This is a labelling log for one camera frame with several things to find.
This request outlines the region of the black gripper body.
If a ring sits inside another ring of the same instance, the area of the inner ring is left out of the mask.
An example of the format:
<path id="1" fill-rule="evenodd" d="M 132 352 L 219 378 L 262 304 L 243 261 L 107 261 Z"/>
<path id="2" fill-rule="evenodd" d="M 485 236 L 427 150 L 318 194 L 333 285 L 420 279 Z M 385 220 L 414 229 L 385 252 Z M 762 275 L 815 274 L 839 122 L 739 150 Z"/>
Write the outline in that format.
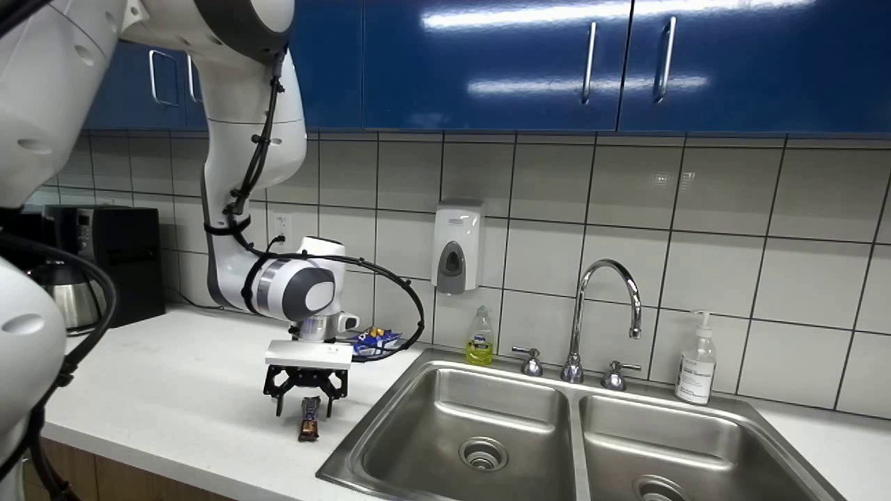
<path id="1" fill-rule="evenodd" d="M 315 388 L 331 400 L 349 395 L 349 374 L 345 371 L 318 371 L 318 368 L 281 368 L 271 366 L 265 374 L 262 393 L 281 400 L 293 388 Z"/>

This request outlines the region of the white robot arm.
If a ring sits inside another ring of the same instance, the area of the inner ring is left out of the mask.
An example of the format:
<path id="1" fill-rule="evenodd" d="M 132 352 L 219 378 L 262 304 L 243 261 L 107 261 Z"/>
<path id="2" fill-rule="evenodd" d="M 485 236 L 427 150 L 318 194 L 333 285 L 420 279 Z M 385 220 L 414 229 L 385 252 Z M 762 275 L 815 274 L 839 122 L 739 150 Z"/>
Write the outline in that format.
<path id="1" fill-rule="evenodd" d="M 2 0 L 0 210 L 16 214 L 48 187 L 120 194 L 147 207 L 201 200 L 210 299 L 304 325 L 333 309 L 338 249 L 308 236 L 293 253 L 249 243 L 257 193 L 306 161 L 296 0 Z M 189 58 L 203 129 L 94 132 L 90 114 L 125 47 Z"/>

